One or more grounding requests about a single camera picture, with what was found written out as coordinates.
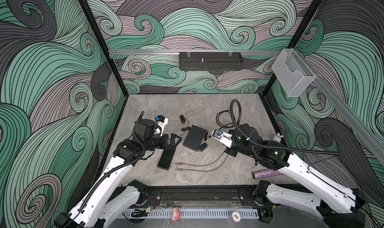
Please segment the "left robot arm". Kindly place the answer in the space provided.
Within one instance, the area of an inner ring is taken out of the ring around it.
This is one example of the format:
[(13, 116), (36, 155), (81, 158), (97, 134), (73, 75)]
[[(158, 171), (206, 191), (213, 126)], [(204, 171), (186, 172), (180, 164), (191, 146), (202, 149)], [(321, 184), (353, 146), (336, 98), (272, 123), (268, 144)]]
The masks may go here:
[(119, 143), (104, 173), (68, 213), (55, 219), (56, 228), (107, 228), (125, 210), (133, 205), (144, 205), (148, 187), (134, 180), (115, 198), (115, 189), (139, 161), (147, 160), (147, 151), (163, 151), (158, 168), (169, 170), (176, 148), (182, 138), (176, 134), (165, 134), (168, 118), (156, 116), (143, 119), (141, 113), (135, 122), (130, 138)]

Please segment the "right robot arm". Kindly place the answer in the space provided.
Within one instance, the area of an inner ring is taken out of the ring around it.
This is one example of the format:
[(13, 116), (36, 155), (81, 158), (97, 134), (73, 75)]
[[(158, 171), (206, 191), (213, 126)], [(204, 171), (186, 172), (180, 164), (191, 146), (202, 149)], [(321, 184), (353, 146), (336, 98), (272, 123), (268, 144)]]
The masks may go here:
[(229, 113), (234, 129), (215, 136), (226, 146), (225, 152), (233, 157), (238, 153), (251, 157), (257, 165), (278, 171), (308, 189), (305, 193), (260, 181), (254, 191), (257, 201), (264, 206), (276, 204), (301, 210), (322, 219), (330, 228), (365, 226), (365, 192), (344, 187), (323, 175), (304, 162), (296, 154), (297, 149), (278, 141), (264, 141), (255, 128), (240, 123), (241, 118), (234, 115), (234, 105), (242, 109), (237, 99), (231, 101)]

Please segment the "small black ribbed switch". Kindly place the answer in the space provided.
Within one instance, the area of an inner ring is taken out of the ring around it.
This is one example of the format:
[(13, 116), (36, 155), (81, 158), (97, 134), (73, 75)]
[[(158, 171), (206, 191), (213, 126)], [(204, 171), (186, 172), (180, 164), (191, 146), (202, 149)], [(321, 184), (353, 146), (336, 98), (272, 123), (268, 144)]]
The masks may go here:
[(172, 160), (174, 158), (175, 152), (176, 152), (176, 149), (164, 150), (162, 155), (161, 155), (161, 158), (159, 160), (157, 167), (159, 169), (168, 171), (171, 167), (171, 163), (172, 163)]

